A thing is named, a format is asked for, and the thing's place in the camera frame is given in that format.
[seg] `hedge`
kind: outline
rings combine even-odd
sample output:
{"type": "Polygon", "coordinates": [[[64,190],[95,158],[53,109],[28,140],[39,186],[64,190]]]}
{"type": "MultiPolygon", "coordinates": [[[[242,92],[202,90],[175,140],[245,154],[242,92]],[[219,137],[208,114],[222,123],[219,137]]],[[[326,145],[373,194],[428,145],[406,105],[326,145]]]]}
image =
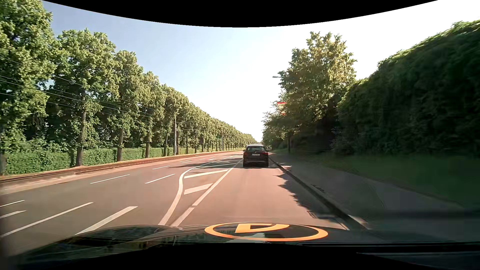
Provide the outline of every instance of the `hedge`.
{"type": "MultiPolygon", "coordinates": [[[[186,148],[180,147],[179,153],[185,154],[186,148]]],[[[194,148],[188,149],[189,154],[195,152],[194,148]]],[[[173,148],[167,148],[167,155],[173,155],[173,148]]],[[[163,147],[150,148],[149,157],[163,156],[163,147]]],[[[137,160],[145,157],[145,148],[124,148],[122,160],[137,160]]],[[[75,166],[76,151],[70,153],[58,153],[38,150],[32,153],[7,153],[6,175],[45,172],[61,170],[75,166]]],[[[113,163],[117,160],[117,149],[89,149],[84,151],[83,165],[99,165],[113,163]]]]}

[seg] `dark suv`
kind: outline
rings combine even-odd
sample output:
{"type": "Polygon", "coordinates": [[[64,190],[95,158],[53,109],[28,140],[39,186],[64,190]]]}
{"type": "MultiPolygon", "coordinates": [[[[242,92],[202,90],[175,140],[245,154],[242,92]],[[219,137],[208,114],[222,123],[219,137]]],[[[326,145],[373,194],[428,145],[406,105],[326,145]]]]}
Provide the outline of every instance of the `dark suv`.
{"type": "Polygon", "coordinates": [[[259,163],[268,167],[268,151],[263,145],[247,145],[243,151],[243,166],[248,163],[259,163]]]}

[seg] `road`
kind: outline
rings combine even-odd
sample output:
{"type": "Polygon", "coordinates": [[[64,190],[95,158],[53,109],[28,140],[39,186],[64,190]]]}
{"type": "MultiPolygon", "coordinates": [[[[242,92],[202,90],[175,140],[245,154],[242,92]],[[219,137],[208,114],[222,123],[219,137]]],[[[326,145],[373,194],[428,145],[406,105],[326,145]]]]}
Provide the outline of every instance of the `road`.
{"type": "Polygon", "coordinates": [[[81,232],[121,225],[258,221],[344,225],[276,165],[242,166],[242,151],[179,160],[0,196],[0,235],[9,255],[81,232]]]}

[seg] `blue sky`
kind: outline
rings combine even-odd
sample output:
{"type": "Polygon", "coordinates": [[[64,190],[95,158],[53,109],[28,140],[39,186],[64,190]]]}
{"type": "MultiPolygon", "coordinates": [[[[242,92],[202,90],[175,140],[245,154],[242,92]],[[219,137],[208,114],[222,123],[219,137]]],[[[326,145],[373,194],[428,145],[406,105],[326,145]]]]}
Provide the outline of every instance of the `blue sky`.
{"type": "Polygon", "coordinates": [[[378,61],[395,52],[454,22],[480,19],[478,0],[438,0],[339,21],[261,28],[171,25],[43,3],[53,12],[56,35],[85,28],[106,33],[117,50],[134,51],[138,63],[161,83],[258,141],[264,112],[280,92],[279,81],[272,76],[288,67],[293,48],[306,47],[310,31],[341,34],[357,59],[357,78],[365,78],[378,61]]]}

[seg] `car rear window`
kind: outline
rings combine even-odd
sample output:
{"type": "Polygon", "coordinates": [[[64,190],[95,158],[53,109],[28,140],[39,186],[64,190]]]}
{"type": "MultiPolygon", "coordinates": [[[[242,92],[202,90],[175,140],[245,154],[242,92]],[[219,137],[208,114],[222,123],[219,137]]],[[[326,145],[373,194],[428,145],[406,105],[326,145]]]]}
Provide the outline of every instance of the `car rear window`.
{"type": "Polygon", "coordinates": [[[248,152],[255,152],[255,151],[265,151],[265,148],[262,146],[249,146],[247,147],[248,152]]]}

